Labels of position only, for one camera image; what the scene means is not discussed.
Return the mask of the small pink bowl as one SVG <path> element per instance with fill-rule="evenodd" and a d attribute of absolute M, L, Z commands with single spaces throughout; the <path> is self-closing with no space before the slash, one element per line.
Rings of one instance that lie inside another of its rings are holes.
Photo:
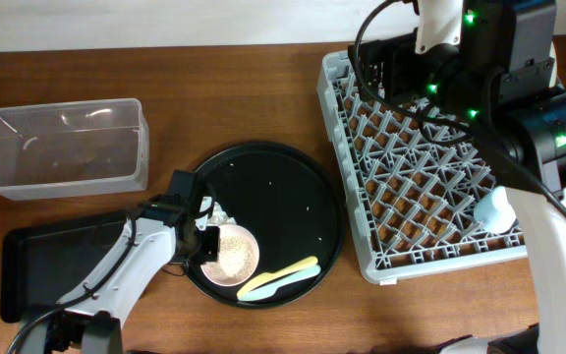
<path fill-rule="evenodd" d="M 212 283 L 230 287 L 247 281 L 259 262 L 259 247 L 246 228 L 225 224 L 219 226 L 220 240 L 216 262 L 204 263 L 200 269 Z"/>

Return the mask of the light blue cup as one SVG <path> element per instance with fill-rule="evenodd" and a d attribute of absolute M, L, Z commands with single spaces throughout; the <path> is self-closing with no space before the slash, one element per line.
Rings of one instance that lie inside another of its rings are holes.
<path fill-rule="evenodd" d="M 508 231 L 516 220 L 516 214 L 507 199 L 503 186 L 494 187 L 474 208 L 474 220 L 490 233 Z"/>

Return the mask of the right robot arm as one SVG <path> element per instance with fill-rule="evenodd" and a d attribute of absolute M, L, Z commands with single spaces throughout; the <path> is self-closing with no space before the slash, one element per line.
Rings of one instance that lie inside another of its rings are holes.
<path fill-rule="evenodd" d="M 539 320 L 471 335 L 440 353 L 566 353 L 566 89 L 556 80 L 552 1 L 417 1 L 410 34 L 349 49 L 361 95 L 402 112 L 413 94 L 445 111 L 504 189 L 527 247 Z"/>

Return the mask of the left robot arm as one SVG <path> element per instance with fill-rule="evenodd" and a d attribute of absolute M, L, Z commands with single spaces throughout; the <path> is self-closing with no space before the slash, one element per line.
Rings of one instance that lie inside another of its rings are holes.
<path fill-rule="evenodd" d="M 9 353 L 51 353 L 78 345 L 83 353 L 122 353 L 122 327 L 164 266 L 215 261 L 219 231 L 207 225 L 211 192 L 159 195 L 128 213 L 121 235 L 94 269 L 55 305 L 34 312 Z"/>

